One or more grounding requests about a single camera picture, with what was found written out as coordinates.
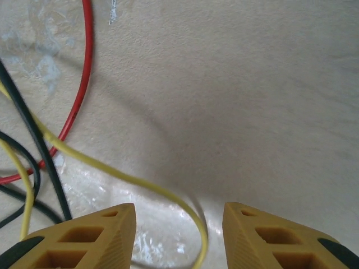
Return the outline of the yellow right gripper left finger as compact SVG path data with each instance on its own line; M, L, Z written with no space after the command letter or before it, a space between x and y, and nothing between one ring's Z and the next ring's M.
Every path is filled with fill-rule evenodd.
M0 269L130 269L135 233L135 206L123 203L29 234Z

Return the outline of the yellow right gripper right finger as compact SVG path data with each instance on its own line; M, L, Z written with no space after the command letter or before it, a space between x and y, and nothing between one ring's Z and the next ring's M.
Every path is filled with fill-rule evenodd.
M228 269L359 269L359 256L328 234L238 202L222 221Z

